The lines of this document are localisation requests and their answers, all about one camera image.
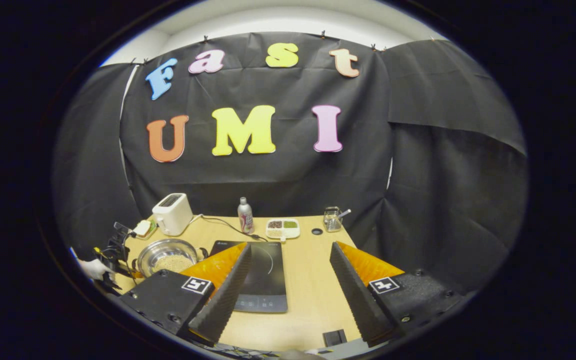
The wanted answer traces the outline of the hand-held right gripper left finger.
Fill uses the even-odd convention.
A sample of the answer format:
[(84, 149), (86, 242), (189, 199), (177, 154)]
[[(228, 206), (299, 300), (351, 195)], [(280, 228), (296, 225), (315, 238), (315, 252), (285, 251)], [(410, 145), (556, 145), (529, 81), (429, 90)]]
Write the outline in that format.
[(161, 269), (118, 301), (176, 337), (212, 347), (230, 320), (251, 263), (251, 244), (239, 243), (184, 271)]

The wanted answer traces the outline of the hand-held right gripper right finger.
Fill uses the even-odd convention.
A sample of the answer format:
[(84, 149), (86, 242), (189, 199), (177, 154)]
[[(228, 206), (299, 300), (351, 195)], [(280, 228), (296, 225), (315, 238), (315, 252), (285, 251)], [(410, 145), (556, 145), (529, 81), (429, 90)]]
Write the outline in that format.
[(370, 347), (427, 330), (464, 301), (464, 294), (424, 269), (406, 272), (340, 241), (331, 246), (330, 264)]

